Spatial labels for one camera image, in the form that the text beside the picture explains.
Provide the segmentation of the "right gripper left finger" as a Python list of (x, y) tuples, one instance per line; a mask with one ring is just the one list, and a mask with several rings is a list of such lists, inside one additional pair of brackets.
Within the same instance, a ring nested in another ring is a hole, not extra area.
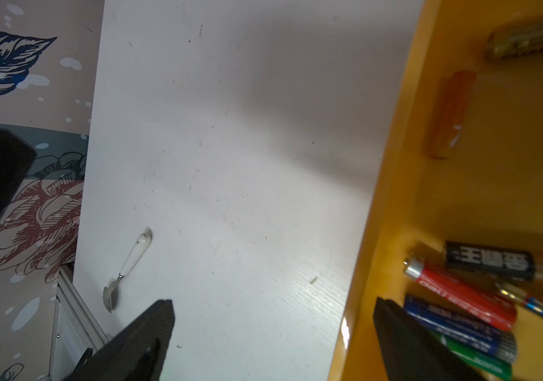
[(67, 380), (159, 380), (175, 324), (174, 306), (158, 300)]

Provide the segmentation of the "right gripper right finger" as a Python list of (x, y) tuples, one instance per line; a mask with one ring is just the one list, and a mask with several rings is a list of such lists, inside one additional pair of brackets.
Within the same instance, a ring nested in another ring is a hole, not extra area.
[(379, 347), (390, 380), (481, 380), (391, 299), (378, 298), (373, 312)]

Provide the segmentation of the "yellow plastic storage box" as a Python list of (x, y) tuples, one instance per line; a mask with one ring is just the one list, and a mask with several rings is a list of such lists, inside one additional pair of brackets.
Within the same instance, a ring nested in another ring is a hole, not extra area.
[[(543, 1), (427, 1), (417, 23), (357, 257), (331, 380), (387, 377), (377, 298), (423, 288), (411, 252), (441, 260), (446, 241), (543, 254), (543, 53), (493, 60), (489, 37), (543, 22)], [(427, 152), (451, 75), (478, 74), (451, 156)]]

